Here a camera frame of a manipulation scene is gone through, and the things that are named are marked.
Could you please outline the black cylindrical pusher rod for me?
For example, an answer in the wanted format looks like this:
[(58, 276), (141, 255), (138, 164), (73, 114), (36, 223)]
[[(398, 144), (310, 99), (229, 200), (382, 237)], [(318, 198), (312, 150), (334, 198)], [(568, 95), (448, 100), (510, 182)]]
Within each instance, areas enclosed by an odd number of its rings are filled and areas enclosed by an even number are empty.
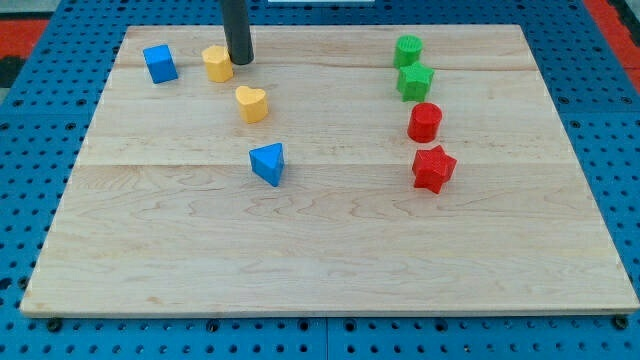
[(250, 64), (254, 60), (254, 52), (246, 1), (221, 0), (220, 7), (231, 62)]

